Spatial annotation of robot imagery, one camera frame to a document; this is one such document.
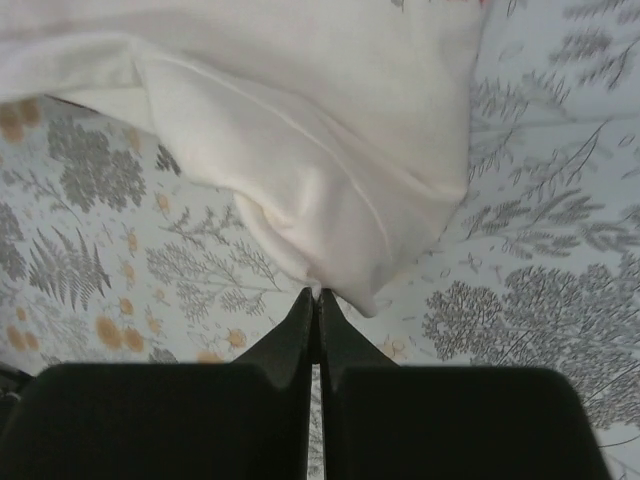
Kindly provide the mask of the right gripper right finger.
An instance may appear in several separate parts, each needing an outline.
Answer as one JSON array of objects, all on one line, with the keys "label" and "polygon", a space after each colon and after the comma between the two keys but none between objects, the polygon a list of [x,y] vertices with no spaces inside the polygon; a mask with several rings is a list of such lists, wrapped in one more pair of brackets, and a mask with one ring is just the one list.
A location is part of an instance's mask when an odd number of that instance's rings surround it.
[{"label": "right gripper right finger", "polygon": [[319,297],[329,479],[606,479],[580,400],[543,368],[400,366]]}]

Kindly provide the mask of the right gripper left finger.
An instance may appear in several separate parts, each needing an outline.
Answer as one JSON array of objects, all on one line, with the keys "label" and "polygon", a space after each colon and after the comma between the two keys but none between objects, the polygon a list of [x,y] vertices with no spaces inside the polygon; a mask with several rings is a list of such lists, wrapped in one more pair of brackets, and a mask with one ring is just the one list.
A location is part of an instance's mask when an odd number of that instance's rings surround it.
[{"label": "right gripper left finger", "polygon": [[5,479],[302,479],[314,299],[230,363],[61,363],[1,436]]}]

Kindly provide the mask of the white t shirt red print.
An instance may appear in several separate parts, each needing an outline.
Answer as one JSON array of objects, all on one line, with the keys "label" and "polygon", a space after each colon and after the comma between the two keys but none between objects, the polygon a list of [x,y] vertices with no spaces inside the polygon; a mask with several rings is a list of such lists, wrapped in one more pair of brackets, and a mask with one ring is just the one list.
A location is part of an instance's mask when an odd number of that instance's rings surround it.
[{"label": "white t shirt red print", "polygon": [[5,1],[1,97],[155,134],[290,277],[363,315],[468,189],[485,1]]}]

